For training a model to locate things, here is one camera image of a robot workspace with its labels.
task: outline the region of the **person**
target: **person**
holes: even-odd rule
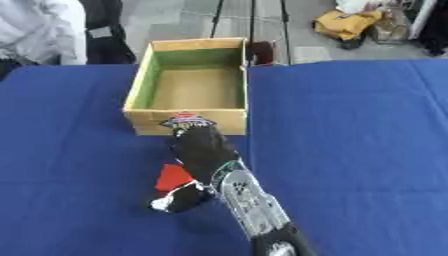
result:
[[[0,80],[23,64],[87,63],[78,0],[0,0]]]

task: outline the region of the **cardboard box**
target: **cardboard box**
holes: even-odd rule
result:
[[[139,135],[171,135],[160,125],[179,112],[217,123],[225,135],[246,133],[245,39],[154,41],[123,111]]]

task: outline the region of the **robotic hand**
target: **robotic hand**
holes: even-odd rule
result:
[[[228,206],[251,241],[252,255],[316,255],[277,200],[263,191],[214,125],[188,122],[172,128],[172,148],[177,159]]]

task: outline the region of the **tripod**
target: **tripod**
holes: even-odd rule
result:
[[[291,65],[291,48],[289,44],[289,31],[288,31],[288,22],[289,22],[289,14],[286,11],[286,0],[279,0],[281,5],[281,16],[283,22],[283,31],[285,35],[285,44],[286,44],[286,54],[288,58],[288,64]],[[216,9],[215,16],[213,17],[213,27],[210,37],[215,37],[216,28],[219,23],[219,19],[221,17],[222,6],[224,4],[224,0],[219,0],[218,7]],[[252,50],[252,45],[254,44],[254,34],[255,34],[255,10],[257,7],[257,0],[251,0],[250,7],[250,28],[249,28],[249,44],[247,47],[247,61],[249,65],[251,65],[252,60],[254,58],[254,52]]]

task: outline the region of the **blue tablecloth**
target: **blue tablecloth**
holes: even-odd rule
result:
[[[447,64],[250,71],[250,143],[232,139],[321,255],[448,252]],[[172,159],[120,111],[135,70],[30,67],[0,84],[0,255],[249,255],[217,201],[143,207]]]

